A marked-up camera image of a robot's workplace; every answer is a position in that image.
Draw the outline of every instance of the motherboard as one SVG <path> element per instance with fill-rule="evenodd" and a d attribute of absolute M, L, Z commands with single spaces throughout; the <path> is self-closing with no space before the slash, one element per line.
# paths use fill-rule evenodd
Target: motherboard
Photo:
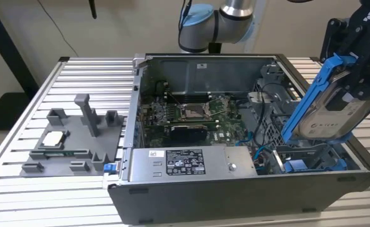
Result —
<path fill-rule="evenodd" d="M 164 98 L 148 100 L 149 103 L 141 106 L 146 148 L 236 146 L 248 140 L 238 100 L 232 96 L 182 97 L 168 94 Z"/>

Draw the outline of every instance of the black pole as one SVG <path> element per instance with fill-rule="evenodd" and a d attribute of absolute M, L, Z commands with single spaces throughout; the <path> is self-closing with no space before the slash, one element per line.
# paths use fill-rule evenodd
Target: black pole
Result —
<path fill-rule="evenodd" d="M 209 43 L 209 53 L 221 53 L 222 43 Z"/>
<path fill-rule="evenodd" d="M 19 81 L 23 87 L 23 90 L 28 98 L 32 99 L 39 90 L 39 87 L 1 21 L 0 21 L 0 55 L 13 73 L 16 80 Z"/>

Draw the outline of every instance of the blue plastic tab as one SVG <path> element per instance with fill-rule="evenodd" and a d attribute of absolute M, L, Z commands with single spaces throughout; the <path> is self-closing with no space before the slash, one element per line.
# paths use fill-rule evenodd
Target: blue plastic tab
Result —
<path fill-rule="evenodd" d="M 284 166 L 288 173 L 307 170 L 302 159 L 289 160 L 285 162 Z"/>
<path fill-rule="evenodd" d="M 184 27 L 196 25 L 204 22 L 213 14 L 214 8 L 209 4 L 194 4 L 189 9 L 189 14 L 185 18 Z"/>
<path fill-rule="evenodd" d="M 104 173 L 116 173 L 117 165 L 114 163 L 104 164 Z"/>
<path fill-rule="evenodd" d="M 315 79 L 313 81 L 313 84 L 290 116 L 290 119 L 286 122 L 286 125 L 281 131 L 281 136 L 284 138 L 285 143 L 293 143 L 296 141 L 293 141 L 292 135 L 293 135 L 293 130 L 296 128 L 296 126 L 298 125 L 303 114 L 306 112 L 306 110 L 309 109 L 311 103 L 314 102 L 318 94 L 326 90 L 326 88 L 330 85 L 329 79 L 331 76 L 331 72 L 334 70 L 334 68 L 339 65 L 351 65 L 355 63 L 355 58 L 351 56 L 338 56 L 337 54 L 334 54 L 334 56 L 331 58 L 329 58 L 321 68 L 321 71 L 318 73 L 318 75 L 315 76 Z M 330 144 L 335 144 L 335 143 L 342 143 L 345 142 L 351 136 L 351 133 L 347 133 L 345 136 L 342 136 L 341 138 L 338 138 L 337 140 L 330 140 L 327 141 L 327 143 Z"/>

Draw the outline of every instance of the aluminum table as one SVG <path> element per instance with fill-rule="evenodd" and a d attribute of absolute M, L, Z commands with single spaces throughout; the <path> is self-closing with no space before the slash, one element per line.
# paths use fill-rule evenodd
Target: aluminum table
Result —
<path fill-rule="evenodd" d="M 307 82 L 321 65 L 310 58 L 289 58 Z M 80 115 L 73 103 L 77 93 L 90 94 L 90 106 L 98 114 L 117 110 L 128 114 L 132 91 L 130 58 L 70 58 L 59 62 L 23 116 L 0 145 L 0 227 L 5 226 L 125 226 L 102 189 L 101 176 L 20 178 L 44 132 L 51 108 L 64 108 L 67 115 Z M 354 130 L 370 152 L 370 115 Z M 240 218 L 158 226 L 277 226 L 345 227 L 370 226 L 370 188 L 345 195 L 321 213 Z"/>

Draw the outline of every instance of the black cable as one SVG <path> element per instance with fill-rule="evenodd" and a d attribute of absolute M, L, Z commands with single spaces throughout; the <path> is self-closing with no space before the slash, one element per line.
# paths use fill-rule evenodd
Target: black cable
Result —
<path fill-rule="evenodd" d="M 44 10 L 45 14 L 48 15 L 48 18 L 52 20 L 52 22 L 53 22 L 53 24 L 55 24 L 55 26 L 56 26 L 56 28 L 57 28 L 57 30 L 59 30 L 59 32 L 60 32 L 60 35 L 61 35 L 61 38 L 63 38 L 65 44 L 70 47 L 70 49 L 72 49 L 73 53 L 76 54 L 76 56 L 80 57 L 78 54 L 77 54 L 77 52 L 76 52 L 76 50 L 73 49 L 72 45 L 70 45 L 69 42 L 65 40 L 64 34 L 63 34 L 63 32 L 61 32 L 61 30 L 60 30 L 60 28 L 59 28 L 59 26 L 57 26 L 57 24 L 56 24 L 56 22 L 55 22 L 52 16 L 49 15 L 49 13 L 48 13 L 48 11 L 47 11 L 44 5 L 41 4 L 40 0 L 36 0 L 36 1 L 37 1 L 37 3 L 40 4 L 40 7 L 41 7 L 41 9 Z"/>
<path fill-rule="evenodd" d="M 256 129 L 254 129 L 254 132 L 253 132 L 253 142 L 254 142 L 254 144 L 256 145 L 258 145 L 258 147 L 261 147 L 261 146 L 264 146 L 262 144 L 265 143 L 265 135 L 262 136 L 262 144 L 260 144 L 258 143 L 258 141 L 257 141 L 257 132 L 258 132 L 258 130 L 260 130 L 260 127 L 261 127 L 261 124 L 262 124 L 262 118 L 264 118 L 264 115 L 265 115 L 265 99 L 264 99 L 264 97 L 262 97 L 262 94 L 264 94 L 264 89 L 265 89 L 265 87 L 268 86 L 268 85 L 278 85 L 278 86 L 281 86 L 281 87 L 284 87 L 281 84 L 277 84 L 277 83 L 268 83 L 268 84 L 265 84 L 264 86 L 262 86 L 262 88 L 261 88 L 261 90 L 260 90 L 260 93 L 261 93 L 261 98 L 262 98 L 262 108 L 261 108 L 261 115 L 260 115 L 260 119 L 258 119 L 258 125 L 257 125 L 257 127 L 256 127 Z"/>
<path fill-rule="evenodd" d="M 182 7 L 180 8 L 180 21 L 178 21 L 178 31 L 180 31 L 180 25 L 181 25 L 181 21 L 182 21 L 182 11 L 184 11 L 184 7 L 185 7 L 185 2 L 186 0 L 184 0 L 182 2 Z"/>
<path fill-rule="evenodd" d="M 185 24 L 185 18 L 189 14 L 189 10 L 190 10 L 190 7 L 192 7 L 192 0 L 189 0 L 188 4 L 186 4 L 186 7 L 184 9 L 184 6 L 185 6 L 185 2 L 186 0 L 184 0 L 184 3 L 182 3 L 182 8 L 180 10 L 180 22 L 178 22 L 178 25 L 180 25 L 180 32 L 178 32 L 178 46 L 181 47 L 180 45 L 180 33 L 182 32 L 182 28 L 184 28 L 184 24 Z"/>

